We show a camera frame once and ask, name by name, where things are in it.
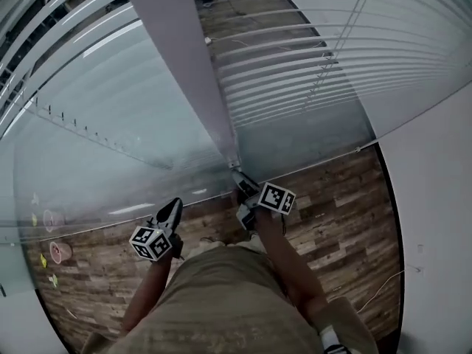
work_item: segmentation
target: person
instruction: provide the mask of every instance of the person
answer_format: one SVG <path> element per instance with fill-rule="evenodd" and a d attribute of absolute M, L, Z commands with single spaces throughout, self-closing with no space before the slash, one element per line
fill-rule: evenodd
<path fill-rule="evenodd" d="M 116 343 L 94 333 L 82 353 L 377 353 L 345 298 L 327 301 L 315 273 L 267 209 L 248 242 L 201 240 L 166 287 L 172 254 L 153 263 Z"/>

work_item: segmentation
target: white cable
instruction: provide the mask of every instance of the white cable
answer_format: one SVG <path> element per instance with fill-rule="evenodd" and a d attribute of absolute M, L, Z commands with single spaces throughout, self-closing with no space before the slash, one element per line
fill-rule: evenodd
<path fill-rule="evenodd" d="M 376 296 L 378 295 L 378 293 L 381 292 L 381 289 L 384 288 L 384 286 L 388 283 L 388 281 L 391 280 L 391 278 L 396 277 L 397 275 L 402 274 L 403 272 L 405 272 L 405 270 L 399 271 L 398 273 L 392 275 L 389 279 L 387 279 L 387 280 L 385 281 L 385 283 L 378 289 L 378 291 L 375 293 L 375 295 L 374 295 L 372 298 L 370 298 L 369 301 L 368 301 L 366 304 L 364 304 L 364 306 L 363 306 L 360 310 L 357 311 L 357 313 L 362 312 L 362 310 L 363 310 L 373 299 L 376 298 Z"/>

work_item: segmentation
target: sleeve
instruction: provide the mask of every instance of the sleeve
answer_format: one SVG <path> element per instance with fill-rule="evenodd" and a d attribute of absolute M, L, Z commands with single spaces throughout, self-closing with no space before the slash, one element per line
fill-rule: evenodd
<path fill-rule="evenodd" d="M 83 345 L 80 354 L 105 354 L 107 350 L 114 344 L 113 341 L 107 339 L 99 333 L 92 333 L 86 343 Z"/>
<path fill-rule="evenodd" d="M 323 343 L 325 343 L 324 337 L 331 336 L 334 330 L 339 343 L 353 353 L 378 354 L 372 334 L 346 298 L 334 299 L 326 307 L 310 316 L 310 320 L 318 330 Z"/>

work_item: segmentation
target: forearm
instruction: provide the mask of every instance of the forearm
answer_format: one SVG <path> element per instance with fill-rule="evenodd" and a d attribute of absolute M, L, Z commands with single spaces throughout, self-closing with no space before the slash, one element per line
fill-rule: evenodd
<path fill-rule="evenodd" d="M 287 285 L 289 293 L 296 294 L 297 302 L 316 299 L 326 303 L 323 287 L 307 263 L 282 234 L 280 223 L 273 222 L 265 212 L 257 214 L 256 228 L 276 272 Z"/>
<path fill-rule="evenodd" d="M 156 305 L 164 292 L 171 263 L 172 254 L 169 251 L 160 261 L 151 264 L 125 312 L 121 336 L 128 334 Z"/>

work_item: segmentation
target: black and white pattern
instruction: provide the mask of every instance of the black and white pattern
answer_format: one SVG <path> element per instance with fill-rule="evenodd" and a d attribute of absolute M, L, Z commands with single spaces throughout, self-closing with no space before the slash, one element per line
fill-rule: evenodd
<path fill-rule="evenodd" d="M 264 187 L 262 198 L 259 201 L 259 205 L 278 210 L 282 205 L 282 201 L 285 197 L 285 190 L 282 188 L 278 188 L 272 184 L 266 185 L 267 187 Z"/>
<path fill-rule="evenodd" d="M 285 197 L 283 205 L 282 207 L 280 207 L 282 212 L 284 212 L 285 214 L 288 214 L 290 212 L 290 209 L 292 208 L 292 205 L 294 204 L 294 201 L 295 201 L 295 195 L 292 194 L 291 192 L 287 192 L 287 196 Z"/>
<path fill-rule="evenodd" d="M 165 254 L 171 247 L 169 240 L 164 234 L 159 235 L 150 245 L 149 249 L 154 253 L 157 259 Z"/>
<path fill-rule="evenodd" d="M 131 240 L 135 243 L 146 244 L 153 232 L 153 229 L 141 227 Z"/>
<path fill-rule="evenodd" d="M 154 260 L 154 257 L 152 256 L 151 253 L 149 253 L 148 248 L 145 246 L 140 246 L 137 244 L 132 244 L 134 247 L 134 250 L 136 250 L 136 253 L 143 258 L 147 258 L 148 260 Z"/>

